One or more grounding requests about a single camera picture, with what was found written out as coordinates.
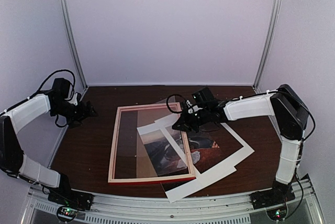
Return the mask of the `white mat board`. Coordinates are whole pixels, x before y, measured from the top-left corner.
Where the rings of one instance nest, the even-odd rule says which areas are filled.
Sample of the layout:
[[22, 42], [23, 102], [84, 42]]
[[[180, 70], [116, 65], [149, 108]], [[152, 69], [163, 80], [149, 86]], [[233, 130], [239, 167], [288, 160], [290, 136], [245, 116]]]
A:
[[173, 189], [166, 190], [165, 194], [169, 202], [173, 203], [182, 198], [190, 196], [213, 183], [229, 176], [236, 171], [236, 165], [250, 156], [254, 150], [227, 124], [222, 124], [225, 131], [224, 136], [218, 139], [220, 153], [224, 156], [221, 160], [214, 152], [214, 149], [206, 149], [207, 153], [201, 153], [201, 158], [214, 158], [212, 167], [200, 172], [200, 163], [192, 163], [191, 153], [186, 150], [188, 144], [185, 143], [179, 146], [176, 140], [173, 139], [172, 134], [168, 132], [168, 127], [172, 125], [173, 116], [166, 116], [156, 120], [154, 123], [141, 126], [137, 128], [138, 134], [141, 137], [148, 133], [158, 132], [163, 134], [172, 148], [179, 155], [181, 160], [188, 163], [189, 167], [193, 169], [195, 179], [179, 185]]

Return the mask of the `brown backing board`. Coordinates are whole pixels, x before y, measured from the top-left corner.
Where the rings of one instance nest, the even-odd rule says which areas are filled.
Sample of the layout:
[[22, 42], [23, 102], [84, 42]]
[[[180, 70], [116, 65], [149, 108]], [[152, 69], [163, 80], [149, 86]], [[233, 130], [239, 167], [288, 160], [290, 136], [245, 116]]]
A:
[[166, 178], [188, 173], [183, 135], [172, 129], [177, 119], [178, 115], [167, 108], [137, 111], [136, 177]]

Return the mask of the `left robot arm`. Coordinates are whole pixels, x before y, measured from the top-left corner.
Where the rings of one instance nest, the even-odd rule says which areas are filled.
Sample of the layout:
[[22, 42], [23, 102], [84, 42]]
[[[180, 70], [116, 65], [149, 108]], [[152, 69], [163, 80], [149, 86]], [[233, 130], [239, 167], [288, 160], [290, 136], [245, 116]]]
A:
[[29, 157], [24, 151], [26, 145], [21, 144], [23, 134], [46, 114], [64, 117], [69, 128], [80, 126], [88, 117], [97, 116], [93, 105], [82, 101], [79, 93], [69, 99], [65, 92], [51, 89], [26, 98], [1, 115], [1, 169], [12, 177], [49, 189], [62, 204], [70, 205], [75, 201], [75, 193], [68, 176]]

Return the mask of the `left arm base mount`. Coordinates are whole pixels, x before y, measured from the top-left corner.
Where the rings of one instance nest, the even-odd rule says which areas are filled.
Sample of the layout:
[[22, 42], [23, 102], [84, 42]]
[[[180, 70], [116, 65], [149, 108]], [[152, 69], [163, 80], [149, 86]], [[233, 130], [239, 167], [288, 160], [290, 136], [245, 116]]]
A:
[[61, 183], [59, 187], [46, 187], [49, 190], [48, 200], [80, 211], [91, 210], [93, 195], [74, 191], [70, 185]]

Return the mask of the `canyon landscape photo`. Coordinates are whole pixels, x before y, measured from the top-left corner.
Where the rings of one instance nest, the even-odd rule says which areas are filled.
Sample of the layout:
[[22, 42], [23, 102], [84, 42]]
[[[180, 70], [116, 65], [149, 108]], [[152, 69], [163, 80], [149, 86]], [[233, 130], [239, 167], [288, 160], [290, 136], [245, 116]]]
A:
[[[225, 159], [219, 145], [209, 134], [191, 132], [187, 137], [193, 165], [200, 173]], [[160, 131], [137, 135], [136, 177], [161, 177], [186, 173], [186, 163]]]

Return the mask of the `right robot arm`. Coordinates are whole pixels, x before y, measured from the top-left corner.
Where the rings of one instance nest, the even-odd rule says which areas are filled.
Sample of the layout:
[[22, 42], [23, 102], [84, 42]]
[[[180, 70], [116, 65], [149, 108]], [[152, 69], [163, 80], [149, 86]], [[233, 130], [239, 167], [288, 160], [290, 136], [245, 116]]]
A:
[[279, 128], [282, 149], [276, 177], [268, 198], [279, 204], [288, 196], [289, 187], [302, 157], [304, 132], [311, 114], [288, 84], [273, 91], [239, 97], [231, 100], [216, 99], [208, 87], [192, 94], [194, 104], [185, 100], [174, 130], [199, 132], [207, 123], [227, 123], [239, 119], [274, 116]]

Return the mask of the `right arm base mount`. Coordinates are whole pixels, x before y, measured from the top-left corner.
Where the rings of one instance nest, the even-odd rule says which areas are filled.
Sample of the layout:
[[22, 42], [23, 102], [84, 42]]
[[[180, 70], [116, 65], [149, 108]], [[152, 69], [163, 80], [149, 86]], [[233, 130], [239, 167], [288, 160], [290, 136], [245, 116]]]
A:
[[267, 208], [287, 201], [294, 200], [292, 184], [283, 184], [273, 181], [272, 188], [264, 191], [256, 191], [250, 195], [253, 209]]

